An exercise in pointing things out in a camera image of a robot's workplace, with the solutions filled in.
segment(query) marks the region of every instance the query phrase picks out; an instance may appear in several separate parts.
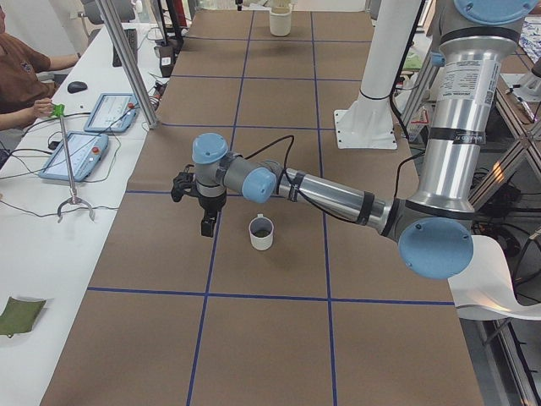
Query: black mouse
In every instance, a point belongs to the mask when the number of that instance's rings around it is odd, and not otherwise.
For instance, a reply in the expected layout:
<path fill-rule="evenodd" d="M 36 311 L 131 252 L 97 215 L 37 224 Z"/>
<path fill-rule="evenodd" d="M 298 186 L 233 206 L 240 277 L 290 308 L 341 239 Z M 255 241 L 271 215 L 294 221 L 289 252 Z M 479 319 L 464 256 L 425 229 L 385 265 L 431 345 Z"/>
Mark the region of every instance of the black mouse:
<path fill-rule="evenodd" d="M 78 91 L 85 91 L 88 89 L 88 86 L 85 82 L 79 82 L 76 80 L 75 82 L 71 82 L 68 85 L 68 93 L 77 93 Z"/>

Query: blue and white robot arm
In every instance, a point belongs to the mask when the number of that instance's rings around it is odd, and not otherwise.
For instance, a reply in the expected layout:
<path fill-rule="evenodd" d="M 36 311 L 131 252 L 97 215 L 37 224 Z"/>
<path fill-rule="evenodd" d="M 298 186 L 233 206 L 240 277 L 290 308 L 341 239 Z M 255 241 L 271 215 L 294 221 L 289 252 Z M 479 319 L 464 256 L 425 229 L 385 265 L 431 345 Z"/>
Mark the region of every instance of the blue and white robot arm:
<path fill-rule="evenodd" d="M 473 256 L 468 202 L 473 173 L 503 59 L 517 47 L 534 0 L 440 0 L 437 36 L 445 60 L 440 93 L 417 191 L 405 200 L 379 199 L 365 191 L 284 170 L 276 162 L 253 163 L 228 151 L 218 134 L 194 142 L 194 172 L 173 181 L 172 197 L 199 198 L 201 231 L 212 236 L 226 190 L 258 203 L 272 193 L 305 201 L 343 220 L 367 225 L 398 243 L 415 272 L 448 278 Z"/>

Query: person's arm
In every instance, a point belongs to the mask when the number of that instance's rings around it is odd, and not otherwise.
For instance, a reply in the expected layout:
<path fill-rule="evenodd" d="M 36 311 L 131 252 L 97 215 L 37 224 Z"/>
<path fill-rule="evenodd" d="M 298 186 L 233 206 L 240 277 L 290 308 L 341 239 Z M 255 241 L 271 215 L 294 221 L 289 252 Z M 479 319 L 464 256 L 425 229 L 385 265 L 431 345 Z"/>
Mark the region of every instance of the person's arm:
<path fill-rule="evenodd" d="M 79 61 L 79 55 L 64 55 L 61 57 L 49 57 L 49 59 L 51 59 L 51 65 L 48 69 L 49 71 L 62 70 L 74 66 L 77 61 Z"/>
<path fill-rule="evenodd" d="M 8 112 L 0 114 L 0 130 L 14 129 L 30 125 L 39 117 L 48 117 L 52 112 L 52 100 L 40 99 L 34 103 L 34 106 L 18 110 L 17 112 Z"/>

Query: blue tablet device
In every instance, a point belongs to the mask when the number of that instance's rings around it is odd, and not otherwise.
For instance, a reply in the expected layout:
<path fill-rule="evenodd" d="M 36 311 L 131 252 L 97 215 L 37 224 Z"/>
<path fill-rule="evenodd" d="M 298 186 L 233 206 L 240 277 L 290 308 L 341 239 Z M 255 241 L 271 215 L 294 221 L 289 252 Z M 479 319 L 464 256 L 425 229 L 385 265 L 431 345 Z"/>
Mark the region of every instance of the blue tablet device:
<path fill-rule="evenodd" d="M 106 134 L 87 134 L 71 131 L 67 135 L 69 157 L 74 171 L 75 182 L 81 182 L 92 173 L 109 144 Z M 40 178 L 69 180 L 68 165 L 64 143 L 58 144 L 49 159 L 38 173 Z"/>
<path fill-rule="evenodd" d="M 131 93 L 102 93 L 98 98 L 85 131 L 91 133 L 122 133 L 134 121 L 137 99 Z"/>

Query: white cup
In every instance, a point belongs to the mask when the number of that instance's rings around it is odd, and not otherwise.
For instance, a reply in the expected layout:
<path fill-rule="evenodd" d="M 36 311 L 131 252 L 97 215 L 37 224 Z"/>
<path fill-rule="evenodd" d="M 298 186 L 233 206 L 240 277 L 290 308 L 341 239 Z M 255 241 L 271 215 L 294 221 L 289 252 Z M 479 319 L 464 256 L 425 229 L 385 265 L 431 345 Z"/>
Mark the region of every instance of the white cup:
<path fill-rule="evenodd" d="M 258 214 L 248 225 L 250 234 L 250 242 L 252 246 L 259 250 L 268 250 L 272 245 L 272 237 L 274 234 L 274 224 L 270 219 Z"/>
<path fill-rule="evenodd" d="M 287 13 L 274 13 L 272 10 L 270 10 L 270 33 L 273 36 L 288 36 L 291 32 L 291 15 L 291 10 L 289 10 Z"/>

